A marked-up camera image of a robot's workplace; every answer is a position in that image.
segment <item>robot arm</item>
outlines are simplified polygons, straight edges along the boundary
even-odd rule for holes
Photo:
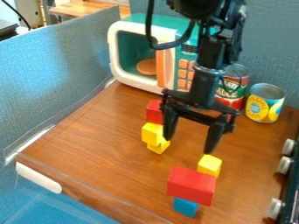
[[[233,132],[239,115],[239,111],[217,103],[214,95],[219,82],[224,79],[224,68],[237,61],[242,51],[246,3],[245,0],[167,0],[167,4],[191,22],[179,40],[166,44],[156,43],[150,32],[154,0],[149,0],[146,34],[152,48],[163,50],[182,45],[191,36],[195,24],[199,24],[200,29],[198,59],[193,67],[195,74],[190,92],[181,93],[169,89],[163,91],[163,135],[167,140],[173,137],[180,116],[208,125],[210,129],[205,153],[212,153],[222,135]],[[214,34],[210,32],[212,27],[218,29]],[[201,114],[200,111],[205,109],[216,110],[221,115],[215,118]]]

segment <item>wooden table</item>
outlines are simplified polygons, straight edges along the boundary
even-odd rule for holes
[[[296,134],[298,111],[285,107],[271,125],[242,115],[236,132],[224,136],[214,153],[223,165],[213,206],[201,206],[196,218],[189,219],[172,210],[167,178],[174,165],[196,169],[207,127],[181,119],[164,154],[147,150],[141,127],[145,107],[154,98],[158,96],[116,82],[22,152],[18,161],[60,182],[67,195],[126,223],[271,223],[268,205],[279,197],[283,181],[275,171],[286,138]]]
[[[56,7],[52,7],[49,13],[61,16],[63,18],[79,18],[96,11],[103,11],[111,7],[116,6],[115,3],[101,3],[93,1],[72,1],[64,3]],[[120,5],[121,18],[128,17],[130,15],[130,8],[126,5]]]

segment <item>blue block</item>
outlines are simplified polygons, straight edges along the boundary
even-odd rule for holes
[[[190,218],[194,218],[196,212],[198,211],[198,203],[189,201],[187,199],[174,198],[173,210]]]

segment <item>toy microwave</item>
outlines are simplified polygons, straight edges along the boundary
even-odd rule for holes
[[[188,91],[197,58],[198,27],[185,44],[155,51],[145,36],[144,21],[144,14],[133,14],[109,28],[112,74],[126,85],[157,94],[164,88]],[[152,36],[158,43],[171,42],[183,35],[188,24],[184,18],[155,15]]]

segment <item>red rectangular block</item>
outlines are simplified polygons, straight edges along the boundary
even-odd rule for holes
[[[146,122],[163,125],[163,113],[160,110],[160,100],[152,100],[146,108]]]
[[[167,194],[210,207],[215,186],[216,177],[175,166],[168,178]]]

